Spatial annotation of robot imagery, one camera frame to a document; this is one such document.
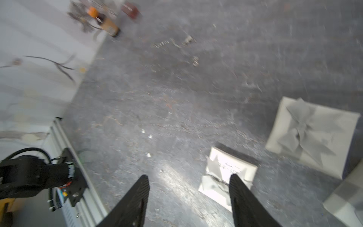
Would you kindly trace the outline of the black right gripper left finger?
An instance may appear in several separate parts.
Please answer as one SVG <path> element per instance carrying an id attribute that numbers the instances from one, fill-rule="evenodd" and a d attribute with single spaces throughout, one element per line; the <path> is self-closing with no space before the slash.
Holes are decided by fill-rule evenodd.
<path id="1" fill-rule="evenodd" d="M 97 227 L 142 227 L 150 192 L 149 179 L 142 175 Z"/>

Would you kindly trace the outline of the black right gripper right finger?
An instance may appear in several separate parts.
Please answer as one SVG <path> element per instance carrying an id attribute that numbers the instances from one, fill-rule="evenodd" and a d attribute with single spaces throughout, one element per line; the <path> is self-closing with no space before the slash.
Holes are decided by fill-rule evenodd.
<path id="1" fill-rule="evenodd" d="M 281 227 L 237 174 L 230 177 L 229 194 L 235 227 Z"/>

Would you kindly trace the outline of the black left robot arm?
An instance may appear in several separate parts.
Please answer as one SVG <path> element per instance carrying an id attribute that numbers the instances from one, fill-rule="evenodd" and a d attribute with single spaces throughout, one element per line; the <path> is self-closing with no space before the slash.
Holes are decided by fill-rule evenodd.
<path id="1" fill-rule="evenodd" d="M 72 162 L 53 164 L 41 148 L 24 148 L 1 161 L 1 199 L 29 198 L 66 185 L 75 175 Z"/>

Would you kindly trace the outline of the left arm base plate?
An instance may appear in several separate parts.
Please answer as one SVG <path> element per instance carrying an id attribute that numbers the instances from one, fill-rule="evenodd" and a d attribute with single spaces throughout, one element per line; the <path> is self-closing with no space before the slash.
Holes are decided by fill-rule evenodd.
<path id="1" fill-rule="evenodd" d="M 69 201 L 75 207 L 82 199 L 83 193 L 88 188 L 86 179 L 81 171 L 80 165 L 69 148 L 64 148 L 58 161 L 69 166 L 69 178 L 67 183 L 59 189 L 64 201 Z"/>

